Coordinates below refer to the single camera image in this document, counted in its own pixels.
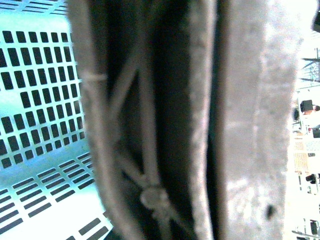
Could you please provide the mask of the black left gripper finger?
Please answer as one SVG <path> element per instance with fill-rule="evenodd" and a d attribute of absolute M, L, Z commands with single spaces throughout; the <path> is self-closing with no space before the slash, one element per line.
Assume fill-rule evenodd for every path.
<path fill-rule="evenodd" d="M 280 240 L 309 0 L 222 0 L 216 26 L 217 238 Z"/>

